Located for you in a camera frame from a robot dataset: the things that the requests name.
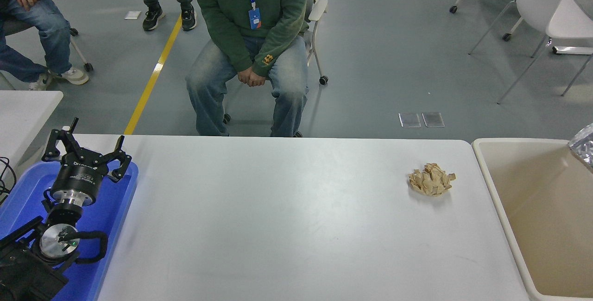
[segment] wire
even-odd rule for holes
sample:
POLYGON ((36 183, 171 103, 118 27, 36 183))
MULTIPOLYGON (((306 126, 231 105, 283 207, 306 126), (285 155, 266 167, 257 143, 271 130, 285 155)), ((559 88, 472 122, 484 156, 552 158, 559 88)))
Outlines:
POLYGON ((10 166, 10 159, 5 156, 0 156, 0 163, 4 164, 4 168, 2 168, 2 172, 0 173, 0 194, 6 194, 2 200, 0 200, 0 205, 4 203, 4 200, 8 198, 10 192, 14 189, 14 185, 17 183, 17 174, 14 172, 14 169, 10 166), (6 171, 10 170, 11 174, 13 175, 13 185, 10 189, 6 186, 4 182, 4 174, 6 171))

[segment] plastic container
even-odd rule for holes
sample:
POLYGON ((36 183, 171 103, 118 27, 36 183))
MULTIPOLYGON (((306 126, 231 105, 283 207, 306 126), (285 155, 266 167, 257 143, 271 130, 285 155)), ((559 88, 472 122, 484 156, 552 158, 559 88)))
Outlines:
POLYGON ((567 143, 472 143, 525 288, 537 301, 593 301, 593 174, 567 143))
MULTIPOLYGON (((117 166, 117 161, 109 164, 110 170, 117 166)), ((41 204, 43 191, 51 187, 59 170, 59 162, 38 162, 25 171, 6 202, 0 207, 0 238, 36 216, 42 216, 45 221, 47 212, 41 204)), ((79 231, 104 231, 109 237, 107 254, 97 263, 70 266, 64 273, 69 282, 52 299, 53 301, 97 299, 136 189, 137 178, 138 167, 130 163, 126 174, 118 183, 104 179, 97 202, 83 208, 82 217, 76 228, 79 231)), ((78 250, 81 257, 94 257, 97 255, 98 241, 81 240, 78 250)))

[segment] id badge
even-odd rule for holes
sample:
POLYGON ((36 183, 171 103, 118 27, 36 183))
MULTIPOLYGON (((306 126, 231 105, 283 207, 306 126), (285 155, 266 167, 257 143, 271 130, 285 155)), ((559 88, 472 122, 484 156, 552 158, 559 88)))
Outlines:
POLYGON ((259 8, 249 11, 249 22, 252 24, 252 30, 256 30, 261 27, 261 15, 259 13, 259 8))

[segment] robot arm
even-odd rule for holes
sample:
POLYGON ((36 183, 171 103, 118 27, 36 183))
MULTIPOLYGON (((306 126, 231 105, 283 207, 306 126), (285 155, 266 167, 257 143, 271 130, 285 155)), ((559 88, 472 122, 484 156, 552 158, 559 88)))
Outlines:
POLYGON ((80 147, 72 135, 77 122, 75 118, 68 130, 51 130, 42 157, 44 162, 59 160, 61 164, 42 200, 46 221, 36 217, 0 240, 2 301, 51 300, 67 284, 63 272, 73 263, 95 263, 105 257, 107 235, 102 231, 78 231, 76 223, 82 217, 83 207, 95 204, 103 178, 120 181, 132 157, 121 149, 123 136, 117 140, 114 151, 106 155, 80 147), (66 149, 61 158, 58 141, 66 149), (115 160, 120 165, 109 174, 107 164, 115 160), (89 238, 100 241, 98 253, 95 257, 80 258, 80 240, 89 238))

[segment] blue jeans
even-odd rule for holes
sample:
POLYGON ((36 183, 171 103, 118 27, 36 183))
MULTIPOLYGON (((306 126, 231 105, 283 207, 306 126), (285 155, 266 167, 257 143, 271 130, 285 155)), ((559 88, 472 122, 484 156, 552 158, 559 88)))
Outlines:
MULTIPOLYGON (((244 37, 252 59, 258 54, 265 38, 244 37)), ((222 122, 222 99, 227 93, 227 81, 237 75, 228 57, 209 41, 191 66, 186 77, 187 92, 196 111, 196 129, 201 136, 228 136, 222 122)), ((307 103, 307 57, 305 41, 298 36, 276 58, 268 77, 271 95, 276 98, 271 136, 293 137, 301 124, 307 103)))
POLYGON ((64 19, 53 1, 39 0, 27 12, 17 0, 10 0, 6 10, 0 13, 0 70, 9 72, 23 82, 36 82, 39 74, 46 71, 44 66, 32 62, 6 45, 3 14, 10 14, 38 28, 47 68, 61 74, 72 67, 69 61, 70 23, 64 19))

